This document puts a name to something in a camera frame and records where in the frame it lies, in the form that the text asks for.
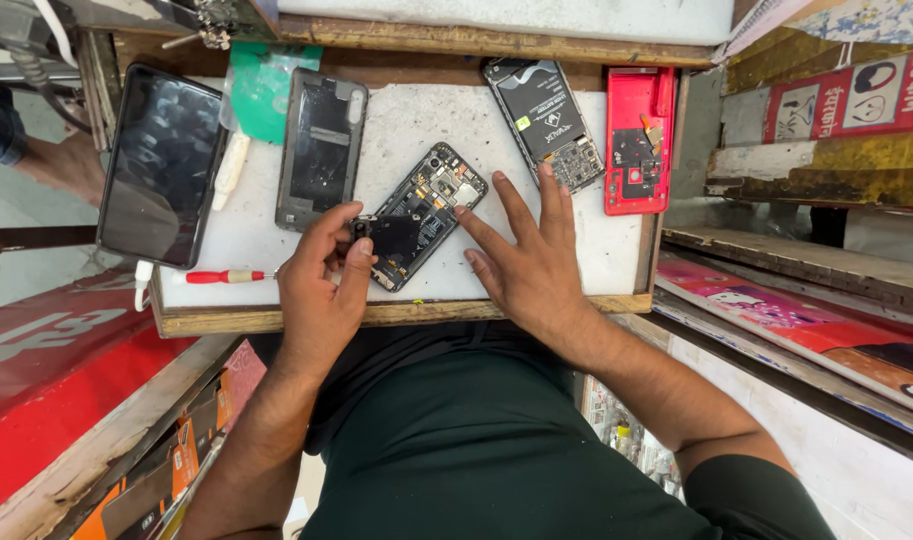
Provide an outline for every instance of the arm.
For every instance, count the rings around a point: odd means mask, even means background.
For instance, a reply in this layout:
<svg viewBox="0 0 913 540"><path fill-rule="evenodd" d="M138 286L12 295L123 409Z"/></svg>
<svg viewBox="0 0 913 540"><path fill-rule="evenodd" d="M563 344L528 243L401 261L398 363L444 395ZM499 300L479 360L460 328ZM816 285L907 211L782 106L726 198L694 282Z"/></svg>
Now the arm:
<svg viewBox="0 0 913 540"><path fill-rule="evenodd" d="M327 212L280 267L282 347L186 510L181 539L281 537L317 391L366 309L372 240L349 249L339 287L330 280L348 247L344 224L362 207Z"/></svg>
<svg viewBox="0 0 913 540"><path fill-rule="evenodd" d="M493 186L517 245L463 207L460 224L482 248L465 256L494 304L576 369L614 392L666 448L684 477L710 457L747 454L792 472L772 437L702 376L600 315L583 297L570 191L539 169L540 224L501 172Z"/></svg>

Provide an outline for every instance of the black smartphone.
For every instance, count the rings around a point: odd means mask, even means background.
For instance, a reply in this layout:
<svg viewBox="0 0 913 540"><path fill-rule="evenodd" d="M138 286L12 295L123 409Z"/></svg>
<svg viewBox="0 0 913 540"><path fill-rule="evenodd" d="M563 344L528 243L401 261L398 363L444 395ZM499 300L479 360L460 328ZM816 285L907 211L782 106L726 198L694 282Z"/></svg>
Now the black smartphone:
<svg viewBox="0 0 913 540"><path fill-rule="evenodd" d="M97 247L183 270L196 264L227 142L221 96L192 80L130 65Z"/></svg>
<svg viewBox="0 0 913 540"><path fill-rule="evenodd" d="M293 70L276 223L303 232L353 198L369 93L360 82Z"/></svg>
<svg viewBox="0 0 913 540"><path fill-rule="evenodd" d="M570 193L603 176L603 162L559 62L502 57L484 62L482 69L537 185L541 161L552 165L557 183L568 185Z"/></svg>
<svg viewBox="0 0 913 540"><path fill-rule="evenodd" d="M373 279L390 292L402 289L459 226L455 208L475 207L488 190L483 178L449 144L434 144L376 212L377 216L419 216L420 227L410 237L415 239L410 242L411 251L378 251L374 241L379 260L373 265Z"/></svg>

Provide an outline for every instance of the red sign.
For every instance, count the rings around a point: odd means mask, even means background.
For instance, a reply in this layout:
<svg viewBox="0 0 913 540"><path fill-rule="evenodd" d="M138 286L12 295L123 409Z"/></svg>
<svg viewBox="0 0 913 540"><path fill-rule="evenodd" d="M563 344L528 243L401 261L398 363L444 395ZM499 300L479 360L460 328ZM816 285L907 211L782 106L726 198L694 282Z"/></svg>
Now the red sign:
<svg viewBox="0 0 913 540"><path fill-rule="evenodd" d="M116 271L0 307L0 505L196 339L161 339Z"/></svg>
<svg viewBox="0 0 913 540"><path fill-rule="evenodd" d="M913 53L775 85L762 141L913 131Z"/></svg>

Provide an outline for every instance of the phone case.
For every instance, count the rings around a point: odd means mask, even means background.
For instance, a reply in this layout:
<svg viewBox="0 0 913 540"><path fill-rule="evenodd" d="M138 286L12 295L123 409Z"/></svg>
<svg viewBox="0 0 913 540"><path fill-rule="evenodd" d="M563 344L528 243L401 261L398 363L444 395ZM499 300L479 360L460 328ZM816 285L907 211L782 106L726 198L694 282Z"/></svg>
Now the phone case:
<svg viewBox="0 0 913 540"><path fill-rule="evenodd" d="M200 256L200 244L203 239L203 233L206 231L207 221L210 216L210 206L212 205L212 198L213 198L213 194L214 194L213 183L216 180L216 173L219 170L219 165L223 159L223 153L226 151L226 144L230 138L230 133L225 128L223 128L223 126L221 126L221 125L217 128L216 143L213 147L213 156L210 160L210 169L207 173L207 183L206 183L206 187L205 187L202 204L200 207L199 219L197 221L196 232L193 235L192 245L190 247L190 252L189 252L189 258L188 258L186 264L172 264L172 263L169 263L169 262L166 262L163 260L159 260L158 258L155 258L155 257L151 258L151 257L146 257L145 255L141 255L141 254L130 253L127 251L118 250L118 249L115 249L113 247L106 245L103 241L104 226L105 226L107 210L108 210L108 202L110 201L110 194L113 190L113 183L114 183L113 175L114 175L114 171L115 171L116 161L119 157L119 152L121 149L120 141L121 141L121 135L123 133L122 119L123 119L123 115L126 113L127 104L129 104L129 100L132 98L133 81L138 80L137 77L131 77L131 75L134 75L138 70L146 71L146 72L150 73L154 78L161 78L161 79L165 79L165 80L175 81L177 83L180 83L181 85L185 85L187 87L194 88L198 92L202 92L204 94L212 96L214 99L217 100L217 102L221 100L222 95L223 95L222 92L220 92L218 90L214 90L214 89L210 88L209 86L200 84L193 80L188 80L188 79L184 79L182 77L177 77L175 75L171 75L169 73L166 73L166 72L156 69L154 67L151 68L150 66L147 66L145 64L140 64L140 63L130 64L130 66L126 70L126 84L123 87L123 97L122 97L121 106L120 106L120 119L119 119L119 122L117 122L117 124L116 124L116 132L115 132L114 139L113 139L114 146L113 146L112 153L110 153L110 163L108 166L106 186L104 187L104 190L103 190L103 202L100 207L99 222L97 224L97 229L96 229L96 247L103 251L111 252L111 253L118 254L121 256L139 258L139 259L143 259L143 260L148 260L148 261L152 262L153 264L169 266L169 267L177 268L180 270L188 270L188 269L192 268L193 266L196 266L196 263Z"/></svg>
<svg viewBox="0 0 913 540"><path fill-rule="evenodd" d="M302 232L353 200L368 101L361 82L293 70L277 196L281 229Z"/></svg>
<svg viewBox="0 0 913 540"><path fill-rule="evenodd" d="M669 205L675 69L610 68L606 93L606 215L658 214ZM655 130L660 138L654 145Z"/></svg>

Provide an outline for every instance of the red banner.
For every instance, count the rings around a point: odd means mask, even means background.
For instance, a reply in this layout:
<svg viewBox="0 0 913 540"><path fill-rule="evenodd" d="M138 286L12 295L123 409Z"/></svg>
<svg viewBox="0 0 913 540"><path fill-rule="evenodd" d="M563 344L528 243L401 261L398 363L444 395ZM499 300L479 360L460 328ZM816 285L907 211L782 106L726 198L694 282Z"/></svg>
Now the red banner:
<svg viewBox="0 0 913 540"><path fill-rule="evenodd" d="M913 53L775 85L762 141L913 132Z"/></svg>

